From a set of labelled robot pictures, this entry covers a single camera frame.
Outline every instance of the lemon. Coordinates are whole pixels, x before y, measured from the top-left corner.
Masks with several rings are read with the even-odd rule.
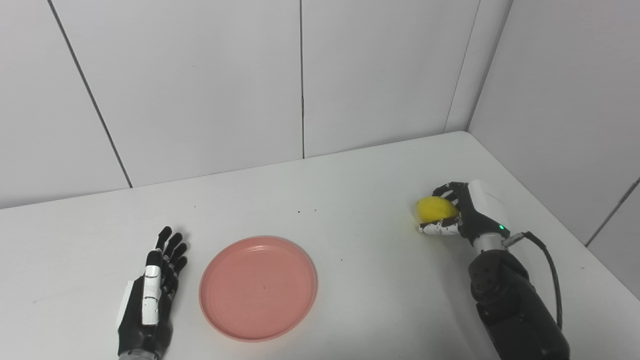
[[[460,213],[451,201],[439,196],[423,197],[418,200],[416,208],[422,222],[434,222]]]

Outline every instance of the black cable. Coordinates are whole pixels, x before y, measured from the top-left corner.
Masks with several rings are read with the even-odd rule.
[[[549,267],[551,268],[551,277],[554,280],[554,289],[556,291],[556,324],[562,330],[562,298],[560,296],[560,282],[558,281],[558,272],[556,270],[554,260],[551,258],[551,254],[549,253],[545,243],[543,243],[537,236],[533,235],[530,231],[522,233],[522,235],[536,244],[540,250],[545,253],[545,257],[547,257]]]

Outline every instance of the pink plate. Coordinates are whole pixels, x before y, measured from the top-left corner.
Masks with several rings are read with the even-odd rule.
[[[316,297],[316,271],[295,244],[272,236],[240,240],[209,263],[200,307],[231,338],[264,341],[293,329]]]

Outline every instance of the white wall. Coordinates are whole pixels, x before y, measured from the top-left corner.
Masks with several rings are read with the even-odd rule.
[[[589,249],[640,299],[640,191],[636,188]]]
[[[140,186],[466,128],[509,0],[52,1]],[[126,187],[46,1],[3,7],[0,208]]]
[[[298,0],[54,0],[134,186],[302,157]]]
[[[46,1],[0,1],[0,54],[0,208],[126,188]]]
[[[444,131],[479,0],[302,4],[307,156]]]
[[[638,19],[637,0],[515,0],[470,125],[583,242],[640,175]]]

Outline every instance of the white table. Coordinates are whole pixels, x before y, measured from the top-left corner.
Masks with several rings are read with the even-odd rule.
[[[496,359],[468,290],[472,247],[418,233],[412,215],[434,187],[475,178],[501,190],[512,231],[547,243],[572,358],[638,359],[640,301],[467,133],[1,210],[2,358],[114,360],[124,286],[171,225],[191,247],[167,360]],[[259,234],[307,251],[319,286],[295,329],[243,343],[205,321],[198,282]],[[526,241],[512,252],[554,313],[543,254]]]

